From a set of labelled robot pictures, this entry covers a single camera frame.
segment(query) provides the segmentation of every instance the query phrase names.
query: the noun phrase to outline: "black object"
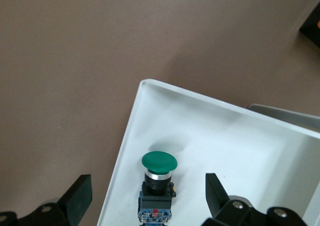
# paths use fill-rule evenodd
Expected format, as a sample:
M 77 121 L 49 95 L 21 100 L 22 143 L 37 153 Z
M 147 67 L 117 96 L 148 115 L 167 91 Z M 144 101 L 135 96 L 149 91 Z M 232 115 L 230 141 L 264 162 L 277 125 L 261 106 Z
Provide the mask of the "black object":
M 57 203 L 46 203 L 17 219 L 0 212 L 0 226 L 77 226 L 92 201 L 91 175 L 81 175 Z
M 167 186 L 171 181 L 171 177 L 165 180 L 155 180 L 144 174 L 144 181 L 147 185 L 148 191 L 150 191 L 153 194 L 159 195 L 163 194 L 166 191 Z
M 301 26 L 300 32 L 320 47 L 320 3 Z
M 138 202 L 138 212 L 141 208 L 171 209 L 172 197 L 176 197 L 173 185 L 173 182 L 169 183 L 162 194 L 153 194 L 149 191 L 146 182 L 143 182 L 142 197 L 139 198 Z
M 138 220 L 144 226 L 164 226 L 172 217 L 172 198 L 176 197 L 171 173 L 144 174 L 144 182 L 138 198 Z
M 202 226 L 307 226 L 291 209 L 271 207 L 263 214 L 241 200 L 230 200 L 215 173 L 205 175 L 205 185 L 212 218 Z

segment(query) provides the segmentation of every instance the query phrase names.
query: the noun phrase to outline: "brown floor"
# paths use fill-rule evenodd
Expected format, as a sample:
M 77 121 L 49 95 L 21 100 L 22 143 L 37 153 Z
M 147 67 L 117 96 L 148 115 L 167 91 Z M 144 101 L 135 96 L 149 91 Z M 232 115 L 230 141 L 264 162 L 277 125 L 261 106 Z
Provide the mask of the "brown floor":
M 318 2 L 0 0 L 0 211 L 91 173 L 95 225 L 145 78 L 320 115 L 320 48 L 298 33 Z

